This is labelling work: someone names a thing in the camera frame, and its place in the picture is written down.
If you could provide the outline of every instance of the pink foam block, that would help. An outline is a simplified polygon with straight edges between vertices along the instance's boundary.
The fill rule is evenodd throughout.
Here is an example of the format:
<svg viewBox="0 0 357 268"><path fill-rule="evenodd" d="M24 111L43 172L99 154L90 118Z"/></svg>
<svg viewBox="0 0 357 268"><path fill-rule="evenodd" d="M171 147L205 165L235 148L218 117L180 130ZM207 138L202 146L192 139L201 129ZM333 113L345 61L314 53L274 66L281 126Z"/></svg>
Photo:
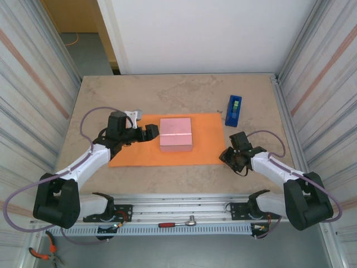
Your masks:
<svg viewBox="0 0 357 268"><path fill-rule="evenodd" d="M160 150L162 152L189 152L192 150L190 118L160 119Z"/></svg>

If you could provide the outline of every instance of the floor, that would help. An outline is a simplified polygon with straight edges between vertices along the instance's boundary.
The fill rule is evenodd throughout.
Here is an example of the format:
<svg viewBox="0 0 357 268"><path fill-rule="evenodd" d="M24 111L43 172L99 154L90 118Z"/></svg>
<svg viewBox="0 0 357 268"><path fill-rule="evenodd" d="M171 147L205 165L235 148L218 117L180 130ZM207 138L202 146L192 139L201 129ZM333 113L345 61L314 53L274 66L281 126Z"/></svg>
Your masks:
<svg viewBox="0 0 357 268"><path fill-rule="evenodd" d="M94 237L73 239L95 240ZM94 246L77 246L56 237L56 243L57 255L66 267L331 267L319 227L300 232L289 223L281 223L269 237L257 241L247 235L188 235L114 237L108 244ZM48 246L48 239L42 239L40 252L47 252ZM34 267L51 265L36 260Z"/></svg>
<svg viewBox="0 0 357 268"><path fill-rule="evenodd" d="M76 40L75 33L60 34L64 44ZM79 33L78 42L66 46L81 76L113 75L103 44L97 33Z"/></svg>

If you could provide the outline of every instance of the beige table surface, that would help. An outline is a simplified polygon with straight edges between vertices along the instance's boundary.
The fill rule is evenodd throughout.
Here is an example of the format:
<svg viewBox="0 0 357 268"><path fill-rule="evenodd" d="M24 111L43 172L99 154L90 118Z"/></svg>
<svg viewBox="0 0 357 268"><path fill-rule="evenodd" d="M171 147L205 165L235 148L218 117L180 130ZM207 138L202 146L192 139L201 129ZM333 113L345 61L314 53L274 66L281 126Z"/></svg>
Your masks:
<svg viewBox="0 0 357 268"><path fill-rule="evenodd" d="M242 96L237 128L224 125L230 95ZM70 122L58 170L65 168L89 147L79 135L83 115L98 106L121 111L141 109L147 114L220 112L225 143L239 131L270 130L287 145L269 75L132 75L86 76ZM107 126L110 110L87 117L84 133L96 138ZM249 138L253 146L281 152L280 143L265 133ZM282 160L292 166L290 151ZM261 174L251 171L239 177L226 165L111 167L102 166L82 187L81 193L254 193L279 188Z"/></svg>

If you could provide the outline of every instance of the corrugated metal wall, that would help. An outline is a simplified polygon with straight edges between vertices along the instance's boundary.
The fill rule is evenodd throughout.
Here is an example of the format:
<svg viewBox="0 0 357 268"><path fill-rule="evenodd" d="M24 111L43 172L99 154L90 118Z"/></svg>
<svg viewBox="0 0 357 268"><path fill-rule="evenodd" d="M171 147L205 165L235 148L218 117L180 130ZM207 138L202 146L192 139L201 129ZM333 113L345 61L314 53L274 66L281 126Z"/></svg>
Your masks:
<svg viewBox="0 0 357 268"><path fill-rule="evenodd" d="M63 44L38 1L0 1L0 205L53 172L80 86ZM11 218L32 216L36 188L13 199ZM1 267L13 267L26 234L0 217Z"/></svg>
<svg viewBox="0 0 357 268"><path fill-rule="evenodd" d="M328 1L281 86L310 170L344 207L334 226L357 267L357 1Z"/></svg>

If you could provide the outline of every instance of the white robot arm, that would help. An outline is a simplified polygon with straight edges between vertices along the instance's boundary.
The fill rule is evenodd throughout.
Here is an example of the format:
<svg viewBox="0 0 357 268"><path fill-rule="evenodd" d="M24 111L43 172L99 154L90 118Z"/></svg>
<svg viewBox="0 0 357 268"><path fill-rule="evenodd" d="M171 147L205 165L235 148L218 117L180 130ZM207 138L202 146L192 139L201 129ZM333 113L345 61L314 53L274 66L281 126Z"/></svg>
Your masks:
<svg viewBox="0 0 357 268"><path fill-rule="evenodd" d="M38 186L33 216L63 228L70 228L78 218L93 214L99 214L102 219L110 219L114 213L112 197L101 193L80 197L79 190L101 166L107 164L122 149L123 145L150 141L158 136L156 125L146 125L146 130L137 127L137 121L141 116L140 110L112 112L108 119L108 127L93 141L93 150L89 148L71 165L56 173L70 171L68 174ZM91 153L89 158L72 171L88 153ZM41 180L50 176L52 174L45 174Z"/></svg>
<svg viewBox="0 0 357 268"><path fill-rule="evenodd" d="M226 149L220 160L240 173L244 168L263 174L277 184L282 194L262 190L249 196L247 207L249 213L259 218L271 212L289 219L298 230L304 230L316 223L331 218L334 214L329 197L301 179L308 178L321 188L321 178L314 172L304 174L276 160L264 148L249 143L244 132L230 136L232 147Z"/></svg>

